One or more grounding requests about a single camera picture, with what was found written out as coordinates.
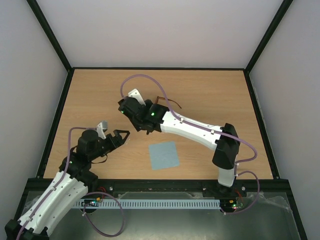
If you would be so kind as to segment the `blue cleaning cloth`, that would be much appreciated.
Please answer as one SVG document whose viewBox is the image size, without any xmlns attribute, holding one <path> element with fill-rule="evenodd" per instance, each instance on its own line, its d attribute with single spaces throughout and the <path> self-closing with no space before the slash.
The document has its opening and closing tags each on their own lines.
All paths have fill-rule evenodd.
<svg viewBox="0 0 320 240">
<path fill-rule="evenodd" d="M 148 146 L 152 170 L 178 167 L 180 160 L 174 141 L 167 141 Z"/>
</svg>

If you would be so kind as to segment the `black aluminium frame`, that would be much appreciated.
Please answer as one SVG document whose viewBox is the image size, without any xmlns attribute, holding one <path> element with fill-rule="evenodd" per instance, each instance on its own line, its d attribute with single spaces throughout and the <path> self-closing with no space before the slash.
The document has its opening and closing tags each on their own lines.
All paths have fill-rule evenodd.
<svg viewBox="0 0 320 240">
<path fill-rule="evenodd" d="M 54 119 L 51 125 L 51 129 L 49 132 L 49 136 L 44 148 L 44 152 L 40 161 L 40 165 L 37 170 L 37 174 L 35 178 L 30 178 L 27 181 L 26 187 L 24 189 L 23 195 L 19 202 L 17 211 L 15 213 L 14 219 L 8 222 L 8 226 L 10 230 L 6 231 L 7 239 L 14 240 L 17 237 L 19 232 L 18 229 L 14 228 L 18 224 L 18 217 L 22 213 L 23 204 L 26 202 L 27 193 L 30 191 L 35 190 L 42 190 L 44 187 L 49 185 L 49 179 L 44 178 L 45 169 L 47 167 L 47 163 L 49 161 L 49 154 L 52 150 L 54 137 L 56 136 L 58 125 L 62 116 L 63 108 L 65 106 L 65 102 L 67 99 L 67 95 L 70 89 L 70 85 L 72 82 L 72 77 L 75 72 L 75 67 L 72 67 L 67 60 L 65 53 L 63 52 L 52 28 L 50 27 L 44 13 L 42 12 L 38 2 L 36 0 L 29 0 L 27 2 L 29 7 L 31 8 L 32 12 L 34 13 L 35 17 L 37 18 L 38 22 L 40 23 L 43 31 L 45 32 L 46 36 L 48 37 L 51 45 L 53 46 L 54 50 L 56 51 L 58 57 L 60 58 L 63 66 L 67 70 L 67 77 L 63 86 L 62 94 L 59 99 L 58 107 L 54 115 Z M 263 50 L 267 46 L 267 43 L 271 39 L 272 35 L 274 34 L 275 30 L 277 29 L 278 25 L 280 24 L 281 20 L 285 16 L 287 10 L 291 6 L 292 1 L 284 0 L 279 9 L 277 10 L 275 16 L 273 17 L 270 25 L 268 26 L 265 34 L 263 35 L 258 47 L 256 48 L 253 56 L 251 57 L 248 65 L 241 69 L 244 74 L 244 78 L 246 81 L 246 85 L 248 88 L 248 92 L 250 95 L 250 99 L 252 102 L 252 106 L 254 109 L 255 117 L 257 119 L 258 127 L 260 130 L 260 134 L 262 137 L 262 141 L 264 144 L 264 148 L 266 150 L 266 155 L 268 159 L 268 163 L 271 169 L 271 175 L 273 179 L 261 179 L 259 181 L 260 189 L 264 192 L 273 192 L 273 193 L 286 193 L 288 198 L 288 203 L 293 211 L 293 218 L 295 221 L 295 225 L 297 227 L 297 231 L 299 237 L 302 240 L 307 239 L 307 235 L 298 211 L 298 207 L 296 205 L 290 183 L 287 179 L 280 178 L 280 174 L 278 171 L 278 167 L 275 161 L 275 157 L 273 151 L 271 149 L 271 144 L 269 138 L 267 136 L 266 126 L 263 123 L 263 117 L 261 110 L 258 106 L 258 98 L 254 92 L 254 88 L 252 85 L 252 81 L 250 78 L 250 72 L 255 66 L 256 62 L 258 61 L 260 55 L 262 54 Z M 142 180 L 133 180 L 133 179 L 100 179 L 98 183 L 103 184 L 105 186 L 115 186 L 116 190 L 119 191 L 121 189 L 124 190 L 146 190 L 148 187 L 151 187 L 153 190 L 163 190 L 163 191 L 170 191 L 170 190 L 181 190 L 183 187 L 187 187 L 188 190 L 194 189 L 199 190 L 201 186 L 205 184 L 211 184 L 210 189 L 215 190 L 218 187 L 217 180 L 151 180 L 151 179 L 142 179 Z"/>
</svg>

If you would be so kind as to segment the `brown tortoiseshell sunglasses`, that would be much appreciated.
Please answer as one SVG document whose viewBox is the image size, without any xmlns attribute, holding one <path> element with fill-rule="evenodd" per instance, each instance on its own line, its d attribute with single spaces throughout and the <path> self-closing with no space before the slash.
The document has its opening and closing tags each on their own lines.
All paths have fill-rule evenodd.
<svg viewBox="0 0 320 240">
<path fill-rule="evenodd" d="M 163 96 L 157 96 L 156 99 L 155 99 L 155 103 L 158 104 L 159 103 L 159 100 L 166 100 L 165 97 Z M 172 103 L 175 103 L 180 109 L 182 109 L 181 105 L 179 103 L 177 103 L 176 101 L 172 100 L 172 99 L 168 99 L 168 102 L 172 102 Z"/>
</svg>

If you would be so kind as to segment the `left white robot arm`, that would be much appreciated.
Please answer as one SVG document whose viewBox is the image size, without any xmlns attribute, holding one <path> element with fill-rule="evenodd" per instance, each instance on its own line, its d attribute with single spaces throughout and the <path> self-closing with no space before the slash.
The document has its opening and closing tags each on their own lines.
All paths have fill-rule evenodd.
<svg viewBox="0 0 320 240">
<path fill-rule="evenodd" d="M 39 199 L 19 219 L 4 227 L 9 240 L 48 240 L 59 222 L 82 197 L 99 195 L 98 176 L 90 171 L 93 160 L 106 157 L 125 144 L 130 132 L 116 129 L 107 135 L 97 128 L 82 128 L 75 147 Z"/>
</svg>

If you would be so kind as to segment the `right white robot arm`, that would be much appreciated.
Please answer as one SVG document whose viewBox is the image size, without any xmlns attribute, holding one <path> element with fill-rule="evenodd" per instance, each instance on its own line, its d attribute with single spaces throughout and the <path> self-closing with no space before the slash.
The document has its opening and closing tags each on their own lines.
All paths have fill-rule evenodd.
<svg viewBox="0 0 320 240">
<path fill-rule="evenodd" d="M 171 112 L 167 106 L 153 103 L 149 99 L 139 102 L 133 97 L 125 97 L 118 104 L 118 110 L 130 120 L 138 132 L 174 134 L 213 150 L 212 163 L 218 167 L 218 191 L 224 196 L 235 191 L 235 162 L 240 141 L 233 125 L 207 125 Z"/>
</svg>

